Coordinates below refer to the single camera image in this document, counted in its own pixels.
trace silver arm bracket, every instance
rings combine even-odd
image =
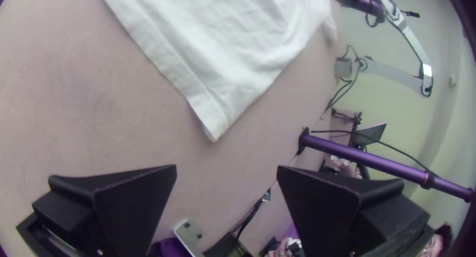
[[[421,79],[418,77],[414,77],[389,65],[378,63],[367,57],[364,63],[361,69],[362,73],[372,73],[390,78],[404,86],[410,87],[416,93],[421,94]]]
[[[190,255],[193,257],[204,257],[202,252],[196,248],[196,245],[203,237],[203,232],[195,223],[187,220],[175,228],[174,233]]]
[[[407,40],[408,44],[413,49],[413,52],[418,57],[418,60],[420,61],[420,70],[419,70],[418,76],[417,77],[413,76],[413,78],[420,79],[419,93],[423,95],[424,97],[429,97],[433,87],[433,71],[431,68],[430,59],[428,58],[428,55],[426,54],[425,50],[423,49],[423,46],[421,45],[420,41],[418,40],[414,32],[410,29],[407,22],[405,22],[405,18],[403,14],[400,12],[400,10],[396,6],[394,6],[394,4],[391,3],[389,0],[380,0],[380,1],[382,1],[385,9],[387,10],[387,19],[390,22],[390,24],[392,24],[398,31],[400,31],[400,33],[402,33],[402,35]],[[385,68],[393,69],[393,70],[388,70],[389,73],[393,73],[394,75],[398,73],[398,72],[394,72],[394,70],[396,69],[390,66],[383,65],[383,64],[379,64],[379,65],[380,66],[376,68],[382,72],[386,72],[382,70],[383,67],[385,66]],[[398,75],[399,77],[401,77],[398,79],[399,82],[401,82],[400,80],[404,80],[404,81],[408,80],[408,79],[403,79],[403,74],[405,73],[402,71],[400,72],[401,73]]]

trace desk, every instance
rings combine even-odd
[[[290,163],[301,128],[316,124],[336,87],[335,48],[318,29],[211,143],[103,0],[5,0],[0,22],[0,244],[9,256],[32,256],[15,226],[49,190],[49,175],[171,163],[178,180],[154,241],[190,218],[207,249]]]

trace black plastic bracket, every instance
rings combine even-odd
[[[431,171],[426,171],[426,175],[426,180],[420,186],[421,188],[428,190],[435,186],[436,175]]]
[[[297,153],[296,155],[301,155],[302,152],[304,151],[304,149],[306,149],[306,146],[303,144],[302,142],[302,138],[305,136],[305,135],[309,135],[309,128],[305,127],[302,132],[301,132],[301,135],[299,135],[299,142],[298,142],[298,150],[297,150]]]

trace metal bracket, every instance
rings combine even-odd
[[[174,229],[174,234],[193,257],[204,257],[202,252],[196,248],[203,237],[203,232],[194,222],[186,220]]]

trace black strap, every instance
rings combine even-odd
[[[428,179],[426,179],[426,181],[420,186],[421,188],[428,190],[435,186],[436,175],[431,171],[426,171],[426,175],[428,176]]]

